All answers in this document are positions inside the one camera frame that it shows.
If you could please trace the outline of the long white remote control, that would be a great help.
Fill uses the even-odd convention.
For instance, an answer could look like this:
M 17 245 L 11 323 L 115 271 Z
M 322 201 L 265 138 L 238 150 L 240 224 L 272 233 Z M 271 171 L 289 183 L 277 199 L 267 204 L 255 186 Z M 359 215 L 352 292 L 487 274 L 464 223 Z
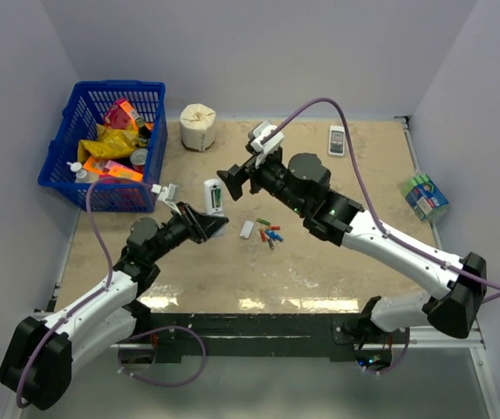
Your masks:
M 211 216 L 224 216 L 223 183 L 218 178 L 211 178 L 203 183 L 205 212 Z

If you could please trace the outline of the white battery cover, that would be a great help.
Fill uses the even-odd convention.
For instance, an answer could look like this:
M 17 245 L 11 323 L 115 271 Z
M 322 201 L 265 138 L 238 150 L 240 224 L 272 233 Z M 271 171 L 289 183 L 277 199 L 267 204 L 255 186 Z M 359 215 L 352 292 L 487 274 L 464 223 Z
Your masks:
M 240 230 L 239 237 L 242 239 L 249 239 L 251 232 L 253 231 L 254 223 L 252 221 L 245 221 Z

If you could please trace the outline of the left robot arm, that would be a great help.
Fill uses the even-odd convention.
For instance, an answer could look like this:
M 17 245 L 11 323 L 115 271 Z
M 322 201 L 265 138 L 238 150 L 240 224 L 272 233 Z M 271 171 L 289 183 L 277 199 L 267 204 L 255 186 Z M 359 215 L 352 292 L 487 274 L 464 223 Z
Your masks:
M 165 223 L 135 221 L 120 258 L 96 286 L 57 312 L 17 324 L 0 366 L 0 383 L 14 392 L 16 405 L 49 409 L 74 373 L 108 346 L 145 340 L 151 321 L 134 308 L 160 273 L 156 261 L 186 241 L 209 241 L 228 221 L 186 203 L 177 203 Z

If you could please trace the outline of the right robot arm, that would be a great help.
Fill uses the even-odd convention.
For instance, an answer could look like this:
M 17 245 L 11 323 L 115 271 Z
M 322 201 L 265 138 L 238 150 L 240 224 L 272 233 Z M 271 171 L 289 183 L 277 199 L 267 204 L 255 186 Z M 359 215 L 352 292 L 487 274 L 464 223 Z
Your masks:
M 341 327 L 345 334 L 377 343 L 400 328 L 432 326 L 452 338 L 469 336 L 486 287 L 468 275 L 485 275 L 484 258 L 439 251 L 375 220 L 360 203 L 331 189 L 331 172 L 314 154 L 293 155 L 288 163 L 280 151 L 263 162 L 252 156 L 217 175 L 234 200 L 242 197 L 245 183 L 253 194 L 265 190 L 298 214 L 317 239 L 374 258 L 422 289 L 400 298 L 369 299 Z

